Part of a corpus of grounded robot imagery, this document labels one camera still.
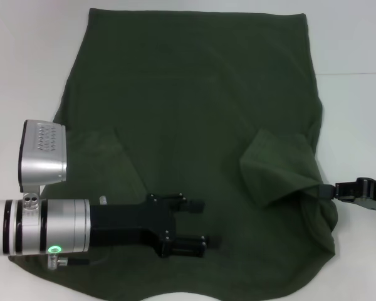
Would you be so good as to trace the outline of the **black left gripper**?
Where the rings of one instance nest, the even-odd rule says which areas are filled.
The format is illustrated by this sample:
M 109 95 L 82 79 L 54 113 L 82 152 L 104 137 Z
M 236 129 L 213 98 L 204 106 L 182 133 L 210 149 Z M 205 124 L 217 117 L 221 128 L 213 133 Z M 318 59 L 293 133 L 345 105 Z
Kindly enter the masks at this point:
M 176 236 L 174 213 L 201 214 L 205 202 L 182 193 L 149 194 L 139 204 L 90 206 L 90 247 L 145 245 L 161 258 L 202 258 L 222 245 L 218 235 Z

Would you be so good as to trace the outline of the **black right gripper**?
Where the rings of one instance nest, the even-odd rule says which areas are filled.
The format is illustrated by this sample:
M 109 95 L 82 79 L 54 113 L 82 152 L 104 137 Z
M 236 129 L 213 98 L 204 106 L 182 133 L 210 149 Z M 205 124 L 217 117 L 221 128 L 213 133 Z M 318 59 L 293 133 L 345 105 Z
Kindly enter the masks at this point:
M 340 201 L 355 200 L 355 204 L 358 206 L 376 210 L 376 180 L 360 177 L 356 182 L 341 182 L 335 185 L 321 184 L 318 186 L 318 197 Z

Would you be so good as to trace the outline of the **dark green shirt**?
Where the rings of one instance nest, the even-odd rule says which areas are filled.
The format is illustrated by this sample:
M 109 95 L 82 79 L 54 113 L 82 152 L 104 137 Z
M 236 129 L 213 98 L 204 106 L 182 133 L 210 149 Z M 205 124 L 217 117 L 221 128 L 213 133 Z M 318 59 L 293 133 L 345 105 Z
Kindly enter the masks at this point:
M 220 239 L 203 258 L 91 248 L 90 267 L 12 262 L 107 301 L 197 293 L 260 301 L 303 288 L 334 256 L 338 213 L 318 198 L 322 122 L 304 14 L 91 9 L 54 121 L 67 129 L 53 199 L 201 199 L 182 235 Z

